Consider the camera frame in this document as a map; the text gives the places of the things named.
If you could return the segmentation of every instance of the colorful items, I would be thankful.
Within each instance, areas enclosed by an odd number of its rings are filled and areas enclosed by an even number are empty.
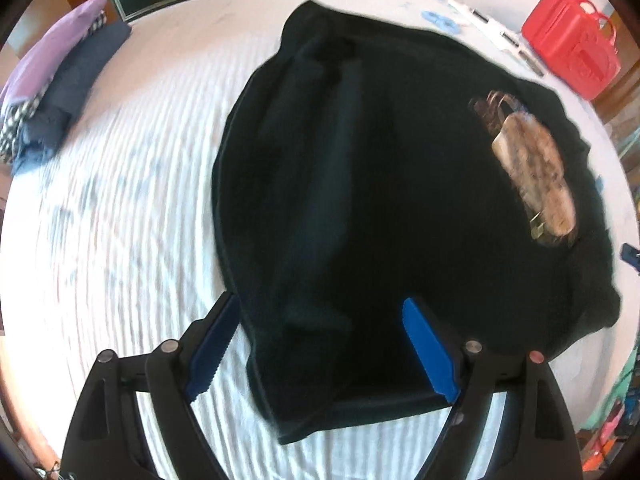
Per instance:
[[[104,11],[101,10],[98,17],[90,25],[89,29],[85,31],[81,41],[92,35],[96,30],[104,27],[106,22],[107,16]],[[36,110],[40,106],[40,102],[49,88],[51,81],[52,76],[47,77],[42,88],[36,95],[26,99],[25,101],[8,105],[6,112],[2,116],[2,126],[0,127],[0,162],[3,164],[11,164],[14,161],[14,156],[18,149],[16,145],[18,129],[23,122],[32,118],[34,113],[36,113]]]
[[[66,55],[85,38],[107,0],[87,0],[60,18],[24,55],[2,89],[0,114],[35,97],[51,81]]]

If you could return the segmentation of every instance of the black t-shirt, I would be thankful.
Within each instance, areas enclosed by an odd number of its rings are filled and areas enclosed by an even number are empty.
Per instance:
[[[532,239],[470,108],[512,94],[551,132],[577,237]],[[445,405],[408,343],[424,299],[464,339],[549,358],[620,299],[589,147],[549,89],[439,34],[325,9],[287,20],[231,111],[214,165],[216,243],[281,442]]]

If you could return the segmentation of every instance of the white bedsheet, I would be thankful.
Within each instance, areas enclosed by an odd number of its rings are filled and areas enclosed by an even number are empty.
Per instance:
[[[140,19],[95,83],[59,156],[13,182],[0,247],[2,315],[18,383],[59,454],[97,353],[148,352],[203,317],[223,291],[210,208],[211,170],[226,115],[254,69],[272,56],[282,26],[305,0],[191,0]],[[438,0],[317,0],[406,26],[433,26]],[[475,28],[461,41],[519,76],[535,78]],[[630,193],[590,105],[553,76],[567,115],[592,145],[614,250],[638,245]],[[638,277],[619,261],[622,314],[553,362],[575,424],[611,388],[638,326]],[[257,415],[238,330],[209,394],[194,412],[232,479],[413,478],[447,411],[325,431],[278,446]],[[141,396],[159,473],[173,478],[149,400]],[[495,396],[470,478],[483,474],[502,413]]]

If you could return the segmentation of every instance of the folded clothes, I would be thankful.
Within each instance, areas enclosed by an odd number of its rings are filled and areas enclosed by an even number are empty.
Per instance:
[[[33,117],[20,124],[12,168],[14,175],[53,158],[82,113],[96,78],[129,37],[130,31],[127,23],[112,23],[76,45],[68,54]]]
[[[87,0],[60,18],[24,55],[2,89],[4,117],[9,106],[35,97],[82,38],[85,37],[107,0]]]
[[[96,30],[102,28],[106,22],[107,16],[105,12],[101,10],[89,29],[85,31],[82,39],[84,40]],[[42,96],[47,91],[47,88],[49,88],[51,79],[53,79],[53,76],[45,81],[40,91],[37,92],[34,97],[8,106],[5,114],[2,116],[2,127],[0,128],[0,162],[10,164],[14,160],[18,127],[20,127],[23,121],[33,117],[33,114],[40,105]]]

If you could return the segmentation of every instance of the purple cloth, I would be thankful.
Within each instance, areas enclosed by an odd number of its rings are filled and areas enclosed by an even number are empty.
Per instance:
[[[0,93],[4,116],[9,106],[33,98],[50,81],[66,55],[89,30],[107,0],[87,0],[60,18],[24,55]]]
[[[131,27],[115,22],[76,45],[60,64],[40,106],[18,129],[12,174],[51,160],[82,113],[96,78],[129,37]]]

